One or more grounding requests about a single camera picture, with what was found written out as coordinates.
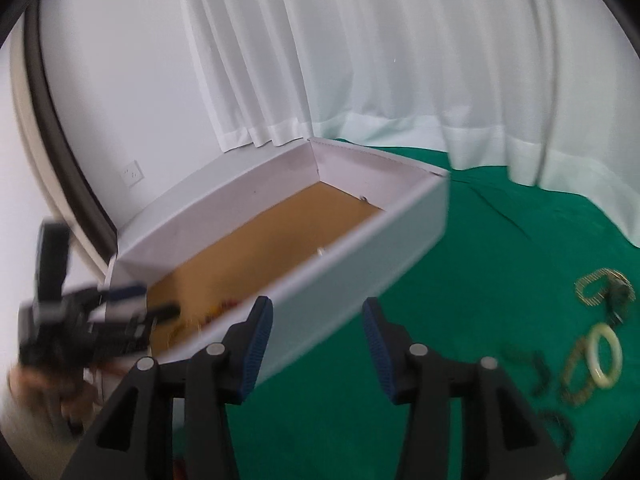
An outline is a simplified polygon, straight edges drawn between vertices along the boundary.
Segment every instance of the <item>wall outlet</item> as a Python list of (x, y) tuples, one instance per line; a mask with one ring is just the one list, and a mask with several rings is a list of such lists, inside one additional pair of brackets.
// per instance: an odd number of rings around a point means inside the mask
[(127, 187), (132, 187), (133, 185), (139, 183), (145, 176), (140, 171), (140, 166), (136, 160), (127, 164), (122, 171), (120, 172), (120, 176)]

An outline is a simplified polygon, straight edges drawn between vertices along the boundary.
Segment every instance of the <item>green fabric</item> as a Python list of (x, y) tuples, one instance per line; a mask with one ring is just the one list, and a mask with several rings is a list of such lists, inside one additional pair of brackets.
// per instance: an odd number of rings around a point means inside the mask
[[(446, 154), (387, 151), (450, 169)], [(444, 238), (380, 298), (386, 316), (445, 357), (500, 359), (505, 345), (541, 350), (554, 382), (531, 399), (532, 369), (504, 362), (536, 409), (560, 409), (576, 427), (568, 464), (577, 480), (602, 477), (640, 419), (638, 313), (618, 330), (622, 378), (581, 408), (558, 400), (557, 376), (576, 338), (604, 320), (574, 281), (600, 267), (640, 287), (640, 251), (587, 199), (510, 182), (505, 168), (453, 171)], [(383, 395), (361, 321), (352, 320), (277, 376), (241, 408), (229, 407), (244, 480), (394, 478), (408, 410)], [(450, 478), (460, 474), (460, 412)]]

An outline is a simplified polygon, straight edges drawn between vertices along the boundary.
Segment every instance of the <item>beige trim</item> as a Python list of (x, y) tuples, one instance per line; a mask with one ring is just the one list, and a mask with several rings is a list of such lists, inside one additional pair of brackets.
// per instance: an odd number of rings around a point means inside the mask
[(15, 115), (31, 171), (40, 186), (42, 195), (47, 205), (49, 205), (52, 215), (56, 218), (64, 219), (71, 226), (76, 239), (74, 248), (96, 277), (103, 280), (107, 273), (108, 265), (102, 260), (100, 254), (95, 250), (91, 241), (78, 224), (76, 216), (66, 201), (62, 186), (60, 186), (47, 155), (47, 150), (40, 137), (24, 63), (24, 25), (22, 18), (15, 25), (11, 36), (10, 71)]

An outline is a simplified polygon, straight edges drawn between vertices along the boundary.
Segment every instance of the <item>white curtain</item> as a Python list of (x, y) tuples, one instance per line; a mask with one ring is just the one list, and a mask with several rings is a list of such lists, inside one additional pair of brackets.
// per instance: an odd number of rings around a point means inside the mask
[(446, 151), (583, 194), (640, 245), (640, 62), (601, 0), (182, 2), (223, 151)]

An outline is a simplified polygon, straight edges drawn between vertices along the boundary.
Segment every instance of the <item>white bangle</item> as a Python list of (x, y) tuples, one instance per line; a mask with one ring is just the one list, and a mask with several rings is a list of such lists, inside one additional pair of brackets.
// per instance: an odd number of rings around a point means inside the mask
[[(607, 374), (600, 367), (598, 343), (601, 337), (607, 340), (611, 348), (611, 369)], [(586, 358), (587, 367), (596, 386), (604, 390), (613, 388), (622, 372), (622, 346), (620, 346), (618, 336), (606, 323), (598, 323), (591, 328), (587, 336)]]

